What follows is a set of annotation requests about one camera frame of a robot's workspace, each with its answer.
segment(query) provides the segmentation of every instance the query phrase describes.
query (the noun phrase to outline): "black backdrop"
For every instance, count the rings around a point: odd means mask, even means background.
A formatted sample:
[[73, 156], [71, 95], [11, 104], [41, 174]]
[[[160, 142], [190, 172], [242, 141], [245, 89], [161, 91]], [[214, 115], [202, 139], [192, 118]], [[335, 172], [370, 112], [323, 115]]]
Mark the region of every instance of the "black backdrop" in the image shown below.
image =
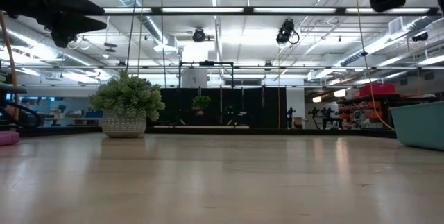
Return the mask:
[[193, 98], [198, 96], [198, 89], [162, 89], [161, 94], [166, 107], [160, 112], [160, 121], [178, 123], [178, 120], [182, 119], [187, 125], [226, 125], [230, 117], [225, 113], [231, 105], [235, 112], [247, 112], [244, 123], [250, 128], [278, 128], [278, 126], [286, 128], [287, 93], [285, 88], [201, 89], [200, 94], [212, 100], [210, 106], [205, 109], [203, 117], [197, 117], [191, 109]]

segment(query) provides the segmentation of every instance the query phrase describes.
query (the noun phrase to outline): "white plant pot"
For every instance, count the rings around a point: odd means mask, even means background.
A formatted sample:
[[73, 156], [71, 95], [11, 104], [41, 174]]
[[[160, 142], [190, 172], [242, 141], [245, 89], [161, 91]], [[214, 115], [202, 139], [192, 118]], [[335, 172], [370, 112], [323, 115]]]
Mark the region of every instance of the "white plant pot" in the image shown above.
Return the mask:
[[112, 138], [136, 138], [145, 133], [146, 117], [118, 117], [109, 110], [103, 111], [102, 131]]

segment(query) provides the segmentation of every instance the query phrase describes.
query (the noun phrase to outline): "green plant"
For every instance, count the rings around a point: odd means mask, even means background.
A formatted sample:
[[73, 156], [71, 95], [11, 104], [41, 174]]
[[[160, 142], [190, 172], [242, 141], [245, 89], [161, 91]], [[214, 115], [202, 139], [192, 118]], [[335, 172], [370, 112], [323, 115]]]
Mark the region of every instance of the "green plant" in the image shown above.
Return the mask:
[[58, 109], [63, 113], [65, 111], [65, 109], [67, 108], [66, 105], [59, 105]]
[[208, 96], [197, 96], [193, 99], [193, 107], [198, 109], [205, 109], [211, 102]]
[[120, 80], [101, 85], [89, 99], [95, 110], [110, 110], [120, 117], [149, 117], [153, 121], [159, 119], [158, 110], [165, 108], [159, 85], [137, 76], [130, 78], [125, 71], [121, 71]]

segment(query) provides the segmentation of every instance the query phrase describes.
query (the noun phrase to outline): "teal bin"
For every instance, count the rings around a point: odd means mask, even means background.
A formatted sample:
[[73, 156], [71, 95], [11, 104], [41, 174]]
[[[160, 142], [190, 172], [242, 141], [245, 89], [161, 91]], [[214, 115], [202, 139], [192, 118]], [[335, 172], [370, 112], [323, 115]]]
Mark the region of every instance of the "teal bin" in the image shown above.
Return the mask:
[[401, 144], [444, 151], [444, 102], [391, 108]]

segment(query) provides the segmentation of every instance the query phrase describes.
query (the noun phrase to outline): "pink mat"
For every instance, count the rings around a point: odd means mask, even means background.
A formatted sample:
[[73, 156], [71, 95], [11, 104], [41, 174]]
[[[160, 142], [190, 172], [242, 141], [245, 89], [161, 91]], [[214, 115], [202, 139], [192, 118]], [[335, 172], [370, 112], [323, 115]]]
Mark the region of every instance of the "pink mat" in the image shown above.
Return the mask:
[[0, 146], [14, 145], [20, 141], [20, 134], [13, 131], [0, 131]]

